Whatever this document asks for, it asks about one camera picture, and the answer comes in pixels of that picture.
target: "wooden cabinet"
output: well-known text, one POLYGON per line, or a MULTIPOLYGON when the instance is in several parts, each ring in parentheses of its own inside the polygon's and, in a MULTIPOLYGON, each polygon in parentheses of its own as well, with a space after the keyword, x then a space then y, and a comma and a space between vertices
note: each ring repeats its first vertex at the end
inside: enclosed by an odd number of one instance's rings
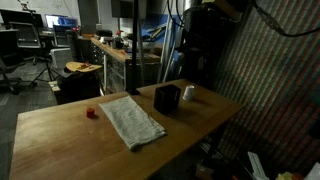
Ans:
MULTIPOLYGON (((92 38, 91 46, 93 60, 91 63, 103 65, 100 77, 103 77, 103 85, 107 93, 125 91, 131 87, 132 64, 131 58, 124 54, 124 50, 112 49, 110 46, 100 43, 92 38)), ((147 54, 144 63, 144 81, 142 82, 141 66, 137 60, 136 86, 142 87, 156 84, 160 57, 147 54)))

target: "folded cloth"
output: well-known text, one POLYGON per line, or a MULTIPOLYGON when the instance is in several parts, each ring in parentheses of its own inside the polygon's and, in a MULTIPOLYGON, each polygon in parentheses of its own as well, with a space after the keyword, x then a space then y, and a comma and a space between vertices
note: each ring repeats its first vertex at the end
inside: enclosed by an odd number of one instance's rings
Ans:
POLYGON ((130 150, 166 134, 164 128, 130 96, 99 105, 130 150))

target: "black cable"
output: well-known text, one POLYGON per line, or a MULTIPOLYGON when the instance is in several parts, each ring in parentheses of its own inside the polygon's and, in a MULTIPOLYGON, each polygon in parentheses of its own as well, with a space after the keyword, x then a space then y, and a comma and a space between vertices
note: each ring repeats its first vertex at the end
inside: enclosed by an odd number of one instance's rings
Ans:
POLYGON ((172 21, 174 22, 174 24, 176 24, 179 27, 183 27, 182 25, 178 24, 173 18, 172 18, 172 14, 171 14, 171 9, 170 9, 170 5, 169 5, 169 0, 167 0, 167 7, 168 7, 168 12, 169 12, 169 16, 172 19, 172 21))
POLYGON ((280 35, 285 37, 299 37, 299 36, 305 36, 311 33, 314 33, 316 31, 320 30, 320 27, 317 27, 316 29, 313 29, 311 31, 298 33, 298 34, 287 34, 279 25, 278 21, 275 20, 269 13, 265 12, 263 9, 261 9, 256 0, 252 0, 253 7, 256 8, 258 14, 260 15, 261 19, 273 30, 278 32, 280 35))
POLYGON ((179 5, 178 4, 179 4, 179 2, 178 2, 178 0, 176 0, 176 11, 177 11, 178 18, 179 18, 180 22, 182 24, 184 24, 184 22, 182 21, 182 18, 180 16, 180 13, 179 13, 179 8, 178 8, 179 5))

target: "wooden table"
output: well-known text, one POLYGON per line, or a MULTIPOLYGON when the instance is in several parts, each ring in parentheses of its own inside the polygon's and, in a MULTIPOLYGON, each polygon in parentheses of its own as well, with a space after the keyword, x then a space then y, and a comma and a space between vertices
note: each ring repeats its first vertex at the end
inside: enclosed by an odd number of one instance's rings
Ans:
POLYGON ((80 71, 83 73, 87 73, 87 72, 98 70, 102 66, 94 65, 94 64, 85 64, 80 62, 67 62, 66 67, 72 72, 80 71))
POLYGON ((126 92, 18 115, 11 179, 145 179, 203 139, 241 109, 241 105, 195 84, 194 101, 182 99, 186 80, 140 88, 132 98, 160 123, 167 136, 131 152, 98 103, 126 92), (156 87, 182 89, 179 108, 162 115, 153 108, 156 87), (96 109, 88 119, 86 109, 96 109))

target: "monitor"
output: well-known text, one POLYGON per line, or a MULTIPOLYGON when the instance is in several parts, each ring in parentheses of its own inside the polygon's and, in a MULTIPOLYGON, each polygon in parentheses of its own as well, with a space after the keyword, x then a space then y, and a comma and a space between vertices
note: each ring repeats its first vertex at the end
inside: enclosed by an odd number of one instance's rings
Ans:
POLYGON ((53 28, 53 25, 69 26, 69 27, 76 27, 78 25, 78 21, 76 18, 70 18, 67 16, 61 16, 61 15, 49 15, 49 14, 46 14, 45 16, 46 16, 48 28, 53 28))
MULTIPOLYGON (((147 0, 139 0, 140 18, 146 18, 147 0)), ((111 0, 112 17, 133 18, 133 0, 111 0)))
POLYGON ((53 28, 53 25, 59 25, 59 19, 67 16, 63 15, 54 15, 54 14, 46 14, 46 22, 48 28, 53 28))
POLYGON ((11 11, 0 9, 0 14, 2 16, 3 24, 9 26, 10 22, 21 22, 21 23, 30 23, 38 27, 43 27, 43 21, 41 14, 34 14, 35 21, 33 21, 31 14, 29 12, 21 11, 11 11))

